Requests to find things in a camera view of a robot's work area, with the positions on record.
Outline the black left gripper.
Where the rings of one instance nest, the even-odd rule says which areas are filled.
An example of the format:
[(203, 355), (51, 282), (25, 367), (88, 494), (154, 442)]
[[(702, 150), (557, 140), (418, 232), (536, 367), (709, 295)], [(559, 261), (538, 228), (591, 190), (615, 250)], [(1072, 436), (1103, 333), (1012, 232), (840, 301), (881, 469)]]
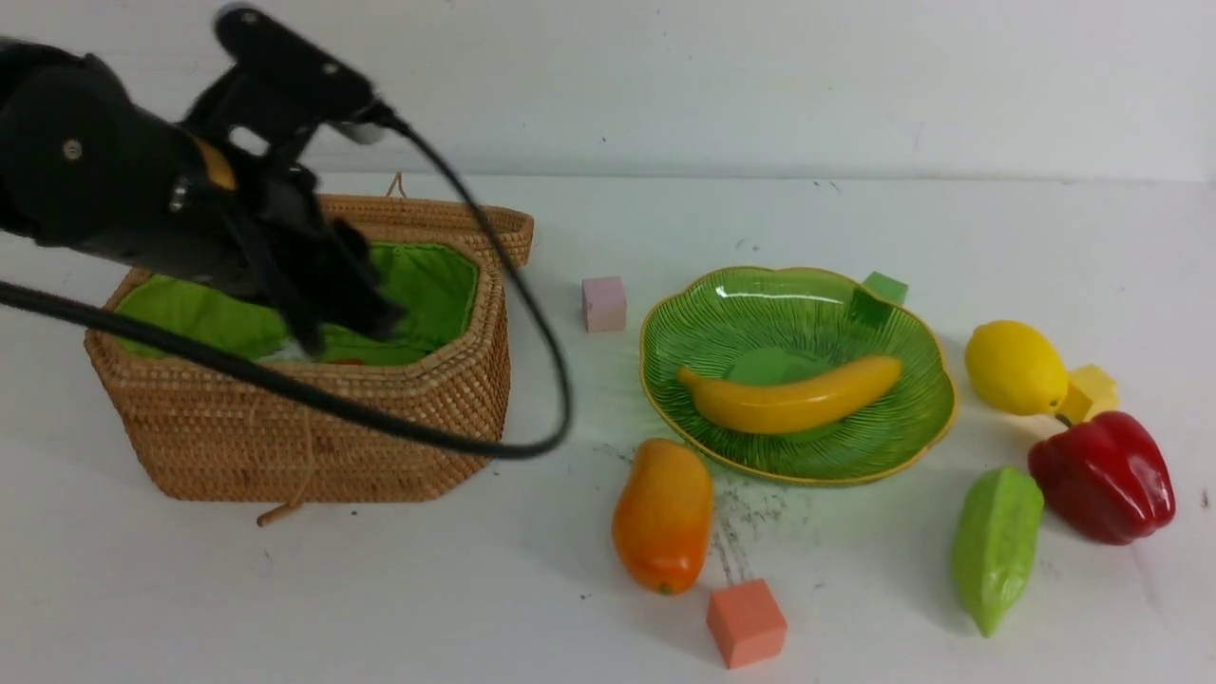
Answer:
[(319, 358), (325, 326), (385, 342), (407, 308), (381, 290), (371, 243), (326, 219), (313, 170), (230, 144), (178, 142), (171, 276), (260, 305), (286, 305), (303, 351)]

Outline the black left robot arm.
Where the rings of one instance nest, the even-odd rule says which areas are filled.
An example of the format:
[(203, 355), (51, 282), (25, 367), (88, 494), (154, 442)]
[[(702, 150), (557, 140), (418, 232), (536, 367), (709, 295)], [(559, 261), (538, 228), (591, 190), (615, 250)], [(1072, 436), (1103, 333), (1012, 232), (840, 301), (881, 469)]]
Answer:
[(321, 123), (243, 66), (164, 120), (103, 60), (6, 39), (2, 228), (274, 309), (313, 355), (326, 325), (387, 341), (407, 308), (299, 163)]

